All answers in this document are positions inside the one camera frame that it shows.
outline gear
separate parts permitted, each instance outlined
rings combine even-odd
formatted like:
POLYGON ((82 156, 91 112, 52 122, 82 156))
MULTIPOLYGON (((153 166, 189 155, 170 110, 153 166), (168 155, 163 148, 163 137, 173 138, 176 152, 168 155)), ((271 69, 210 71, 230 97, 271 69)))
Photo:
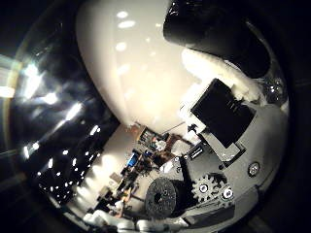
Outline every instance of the gear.
POLYGON ((196 180, 192 186, 193 197, 197 198, 199 202, 207 202, 214 199, 218 196, 220 190, 220 183, 211 175, 205 175, 196 180))
POLYGON ((228 184, 224 184, 224 182, 220 182, 220 185, 221 188, 217 197, 215 198, 215 203, 217 203, 219 207, 228 208, 229 206, 233 205, 232 189, 228 184))

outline white curved panel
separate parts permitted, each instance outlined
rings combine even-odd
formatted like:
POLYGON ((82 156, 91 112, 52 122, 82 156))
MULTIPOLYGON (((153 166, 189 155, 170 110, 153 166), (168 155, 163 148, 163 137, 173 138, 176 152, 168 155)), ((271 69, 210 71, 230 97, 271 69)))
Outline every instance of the white curved panel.
POLYGON ((162 36, 168 2, 89 1, 77 17, 79 48, 105 102, 122 123, 156 132, 182 121, 182 96, 200 82, 184 68, 183 48, 162 36))

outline black cylinder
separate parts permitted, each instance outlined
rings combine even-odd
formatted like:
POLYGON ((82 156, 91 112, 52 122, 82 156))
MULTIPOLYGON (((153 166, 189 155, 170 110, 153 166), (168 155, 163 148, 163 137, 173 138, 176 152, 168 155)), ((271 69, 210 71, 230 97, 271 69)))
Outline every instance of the black cylinder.
POLYGON ((163 36, 169 42, 229 60, 250 78, 262 77, 270 67, 267 49, 232 1, 172 1, 163 36))

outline dark background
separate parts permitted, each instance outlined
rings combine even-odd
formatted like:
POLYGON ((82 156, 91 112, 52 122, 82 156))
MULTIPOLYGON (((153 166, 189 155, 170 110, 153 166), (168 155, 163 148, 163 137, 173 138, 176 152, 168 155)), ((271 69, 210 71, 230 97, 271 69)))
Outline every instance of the dark background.
MULTIPOLYGON (((50 0, 0 2, 0 53, 14 57, 25 33, 50 0)), ((287 154, 273 186, 231 232, 309 232, 311 156, 310 8, 307 2, 244 0, 241 6, 263 32, 284 70, 291 98, 287 154)), ((0 157, 0 181, 12 176, 16 154, 0 157)), ((27 182, 0 192, 1 232, 80 232, 27 182), (7 215, 15 206, 16 214, 7 215)))

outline screw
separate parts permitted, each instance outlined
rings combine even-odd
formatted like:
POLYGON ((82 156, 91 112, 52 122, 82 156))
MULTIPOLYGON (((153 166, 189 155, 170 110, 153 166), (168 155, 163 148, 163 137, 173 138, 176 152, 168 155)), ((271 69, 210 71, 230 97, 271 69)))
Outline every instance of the screw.
POLYGON ((224 190, 224 192, 223 192, 223 197, 224 197, 224 199, 229 199, 229 198, 231 198, 232 196, 233 196, 233 191, 232 191, 231 187, 226 188, 226 189, 224 190))
POLYGON ((208 187, 206 184, 202 184, 199 189, 200 189, 200 192, 205 193, 207 192, 208 187))
POLYGON ((260 170, 260 164, 258 162, 254 162, 249 166, 249 176, 255 177, 260 170))

